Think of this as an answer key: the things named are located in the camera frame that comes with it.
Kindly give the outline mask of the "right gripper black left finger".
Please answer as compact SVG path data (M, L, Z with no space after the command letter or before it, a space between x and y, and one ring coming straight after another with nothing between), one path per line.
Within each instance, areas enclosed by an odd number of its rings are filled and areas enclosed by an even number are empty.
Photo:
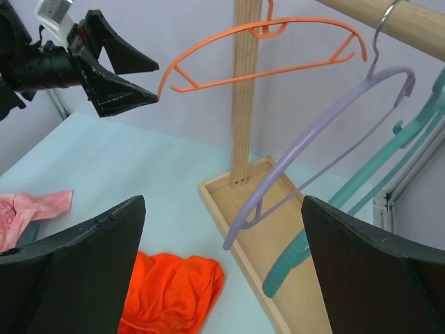
M116 333L145 222L133 196L1 253L2 333Z

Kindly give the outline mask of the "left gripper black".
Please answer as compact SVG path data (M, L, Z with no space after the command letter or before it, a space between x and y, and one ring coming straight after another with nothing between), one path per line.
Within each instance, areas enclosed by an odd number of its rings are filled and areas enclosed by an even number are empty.
M81 51L77 59L69 50L75 38L91 53ZM2 120L13 109L24 109L38 91L56 88L84 89L100 118L159 101L154 93L116 75L157 71L159 64L121 38L100 10L89 10L74 22L67 40L67 49L51 40L34 42L11 2L1 2ZM98 63L102 48L115 74Z

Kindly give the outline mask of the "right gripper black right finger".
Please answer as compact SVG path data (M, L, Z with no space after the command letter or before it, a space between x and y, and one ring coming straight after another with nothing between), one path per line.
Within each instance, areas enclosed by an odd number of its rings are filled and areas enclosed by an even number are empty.
M333 333L443 333L444 251L314 196L302 218Z

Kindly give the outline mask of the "orange shorts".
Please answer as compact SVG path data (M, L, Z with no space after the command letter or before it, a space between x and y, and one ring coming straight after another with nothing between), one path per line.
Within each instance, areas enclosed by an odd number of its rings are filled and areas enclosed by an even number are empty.
M199 333L224 283L213 259L139 251L118 333Z

